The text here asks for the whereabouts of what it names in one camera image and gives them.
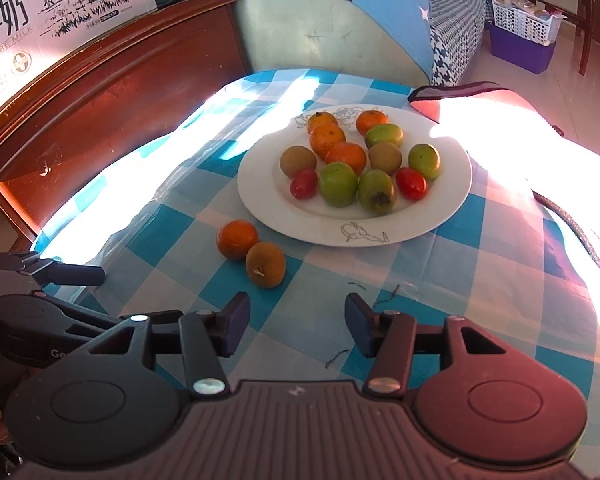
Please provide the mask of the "blue checkered tablecloth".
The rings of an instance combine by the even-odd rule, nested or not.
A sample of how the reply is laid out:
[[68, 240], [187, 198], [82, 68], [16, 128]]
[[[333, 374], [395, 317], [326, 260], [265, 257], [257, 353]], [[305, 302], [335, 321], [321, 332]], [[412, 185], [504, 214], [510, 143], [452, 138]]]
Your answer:
[[349, 292], [424, 324], [471, 318], [582, 391], [588, 428], [574, 460], [600, 476], [600, 270], [565, 222], [534, 200], [527, 159], [502, 141], [472, 151], [466, 202], [414, 240], [330, 248], [261, 228], [287, 261], [283, 283], [270, 290], [216, 249], [218, 229], [247, 217], [236, 174], [254, 142], [319, 107], [403, 108], [407, 96], [397, 84], [320, 70], [238, 79], [82, 188], [34, 247], [103, 266], [102, 287], [58, 294], [113, 315], [211, 310], [248, 292], [250, 325], [224, 365], [232, 382], [364, 377], [370, 362], [343, 319]]

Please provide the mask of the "white decorated plate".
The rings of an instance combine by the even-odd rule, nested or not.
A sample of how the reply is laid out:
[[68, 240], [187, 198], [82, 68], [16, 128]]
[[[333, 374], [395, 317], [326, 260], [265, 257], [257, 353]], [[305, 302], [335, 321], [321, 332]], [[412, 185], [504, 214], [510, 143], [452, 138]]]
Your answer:
[[362, 105], [328, 109], [336, 126], [308, 133], [312, 112], [262, 136], [240, 163], [237, 187], [272, 230], [325, 246], [379, 246], [425, 234], [455, 214], [471, 188], [457, 140], [414, 110], [383, 106], [388, 122], [362, 136]]

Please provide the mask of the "wooden headboard furniture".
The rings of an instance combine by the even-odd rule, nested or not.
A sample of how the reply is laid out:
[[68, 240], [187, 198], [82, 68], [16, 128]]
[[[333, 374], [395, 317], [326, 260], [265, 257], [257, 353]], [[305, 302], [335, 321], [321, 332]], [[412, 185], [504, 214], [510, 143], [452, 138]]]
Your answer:
[[250, 74], [234, 7], [185, 0], [136, 18], [37, 76], [0, 108], [0, 209], [25, 250], [107, 166], [172, 132]]

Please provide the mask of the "purple storage bin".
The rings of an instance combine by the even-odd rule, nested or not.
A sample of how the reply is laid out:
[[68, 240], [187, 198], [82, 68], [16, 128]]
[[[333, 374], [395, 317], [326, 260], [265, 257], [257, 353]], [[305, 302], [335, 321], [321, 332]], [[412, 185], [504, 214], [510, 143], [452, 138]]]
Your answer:
[[548, 69], [556, 47], [536, 44], [495, 25], [489, 26], [489, 36], [493, 56], [535, 75]]

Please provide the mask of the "white laundry basket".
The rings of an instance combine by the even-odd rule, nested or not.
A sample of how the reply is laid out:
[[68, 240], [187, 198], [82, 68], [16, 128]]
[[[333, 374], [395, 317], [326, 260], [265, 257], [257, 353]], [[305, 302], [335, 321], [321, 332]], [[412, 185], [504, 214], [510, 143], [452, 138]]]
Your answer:
[[556, 41], [565, 18], [561, 13], [547, 13], [543, 9], [536, 15], [500, 0], [491, 0], [491, 6], [496, 27], [544, 47]]

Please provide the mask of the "blue green cushioned chair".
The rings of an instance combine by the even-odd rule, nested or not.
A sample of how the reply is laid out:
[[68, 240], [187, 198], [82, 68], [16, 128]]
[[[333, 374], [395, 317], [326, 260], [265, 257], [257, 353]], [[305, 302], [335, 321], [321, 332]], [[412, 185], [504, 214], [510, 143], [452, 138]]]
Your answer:
[[429, 8], [430, 0], [239, 0], [235, 14], [255, 70], [319, 68], [418, 87], [434, 65]]

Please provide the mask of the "green jujube back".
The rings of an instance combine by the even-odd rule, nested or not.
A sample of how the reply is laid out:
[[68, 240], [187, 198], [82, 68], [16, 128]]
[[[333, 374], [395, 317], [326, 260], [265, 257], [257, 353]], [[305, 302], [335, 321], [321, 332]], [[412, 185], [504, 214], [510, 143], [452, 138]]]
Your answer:
[[372, 148], [381, 142], [389, 142], [400, 148], [404, 142], [404, 132], [395, 124], [374, 125], [365, 135], [366, 148]]

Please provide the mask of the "brown kiwi back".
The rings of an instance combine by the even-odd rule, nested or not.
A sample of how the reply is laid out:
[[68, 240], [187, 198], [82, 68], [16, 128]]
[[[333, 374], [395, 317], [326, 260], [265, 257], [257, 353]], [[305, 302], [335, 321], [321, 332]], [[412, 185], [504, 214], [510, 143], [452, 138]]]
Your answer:
[[368, 150], [370, 168], [378, 169], [393, 176], [402, 166], [403, 156], [400, 148], [389, 141], [374, 144]]

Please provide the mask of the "red tomato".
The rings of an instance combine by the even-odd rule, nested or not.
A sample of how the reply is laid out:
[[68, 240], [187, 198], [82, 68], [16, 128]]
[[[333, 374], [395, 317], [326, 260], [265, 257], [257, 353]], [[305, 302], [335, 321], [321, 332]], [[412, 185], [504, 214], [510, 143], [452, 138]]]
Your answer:
[[425, 177], [410, 167], [401, 167], [396, 172], [396, 185], [401, 195], [412, 202], [421, 200], [427, 194]]
[[290, 182], [290, 192], [297, 200], [309, 200], [317, 193], [318, 175], [312, 169], [299, 171]]

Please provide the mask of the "orange tangerine back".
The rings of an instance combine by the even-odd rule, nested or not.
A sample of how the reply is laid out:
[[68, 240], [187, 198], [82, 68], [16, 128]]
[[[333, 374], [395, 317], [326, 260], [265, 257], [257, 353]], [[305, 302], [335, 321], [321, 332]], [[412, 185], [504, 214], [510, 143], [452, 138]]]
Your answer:
[[333, 145], [326, 157], [326, 164], [332, 162], [343, 162], [348, 165], [357, 176], [360, 176], [366, 168], [367, 153], [361, 145], [351, 142], [340, 142]]

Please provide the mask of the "green jujube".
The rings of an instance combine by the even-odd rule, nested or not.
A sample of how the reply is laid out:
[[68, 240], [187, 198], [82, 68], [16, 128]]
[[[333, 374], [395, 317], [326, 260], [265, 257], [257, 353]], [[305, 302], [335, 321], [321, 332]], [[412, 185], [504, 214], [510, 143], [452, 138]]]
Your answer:
[[395, 124], [374, 125], [365, 135], [366, 148], [372, 148], [381, 142], [389, 142], [400, 148], [404, 142], [404, 132]]
[[358, 201], [371, 214], [388, 214], [396, 204], [393, 180], [380, 169], [367, 170], [358, 179]]
[[408, 152], [407, 161], [410, 168], [427, 180], [434, 180], [440, 172], [440, 154], [431, 144], [415, 144]]

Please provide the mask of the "green round fruit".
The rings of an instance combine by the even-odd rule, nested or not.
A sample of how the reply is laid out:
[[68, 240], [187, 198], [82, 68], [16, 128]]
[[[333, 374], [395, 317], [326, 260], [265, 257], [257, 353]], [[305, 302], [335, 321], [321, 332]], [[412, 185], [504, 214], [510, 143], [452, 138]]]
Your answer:
[[358, 176], [343, 162], [323, 167], [318, 176], [318, 192], [329, 206], [343, 208], [351, 205], [358, 190]]

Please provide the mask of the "houndstooth patterned sofa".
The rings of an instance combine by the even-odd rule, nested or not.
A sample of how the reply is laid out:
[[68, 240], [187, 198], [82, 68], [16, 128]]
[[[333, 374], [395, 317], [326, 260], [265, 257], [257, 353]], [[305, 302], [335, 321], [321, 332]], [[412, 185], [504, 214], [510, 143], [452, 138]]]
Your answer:
[[482, 43], [486, 0], [430, 0], [431, 83], [457, 86]]

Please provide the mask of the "brown kiwi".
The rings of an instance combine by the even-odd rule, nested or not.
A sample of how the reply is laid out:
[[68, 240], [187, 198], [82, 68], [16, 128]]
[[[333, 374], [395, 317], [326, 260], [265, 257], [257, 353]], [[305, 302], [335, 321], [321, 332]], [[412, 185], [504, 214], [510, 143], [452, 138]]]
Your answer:
[[279, 168], [289, 179], [293, 179], [299, 172], [314, 170], [317, 166], [315, 154], [302, 145], [293, 145], [286, 148], [280, 155]]
[[273, 288], [284, 279], [286, 259], [283, 251], [270, 242], [253, 245], [246, 255], [246, 271], [253, 284], [261, 288]]
[[402, 166], [403, 156], [400, 148], [389, 141], [374, 144], [368, 150], [370, 168], [378, 169], [393, 176]]

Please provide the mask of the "orange tangerine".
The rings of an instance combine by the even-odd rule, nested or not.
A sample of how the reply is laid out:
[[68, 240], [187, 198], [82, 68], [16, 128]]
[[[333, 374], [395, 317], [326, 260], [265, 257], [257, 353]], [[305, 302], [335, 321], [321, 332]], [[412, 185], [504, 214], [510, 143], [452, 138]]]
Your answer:
[[388, 116], [381, 110], [364, 110], [355, 121], [356, 130], [361, 136], [366, 136], [371, 128], [388, 124]]
[[337, 118], [327, 112], [315, 112], [306, 121], [306, 131], [311, 134], [319, 126], [338, 125]]
[[216, 234], [216, 248], [228, 260], [244, 260], [250, 248], [259, 241], [256, 227], [249, 221], [228, 222]]
[[361, 145], [351, 142], [340, 142], [333, 145], [326, 157], [326, 164], [332, 162], [343, 162], [348, 165], [357, 176], [360, 176], [366, 168], [367, 153]]
[[335, 145], [346, 140], [344, 131], [333, 122], [326, 122], [312, 129], [310, 135], [310, 147], [320, 159], [325, 160], [328, 152]]

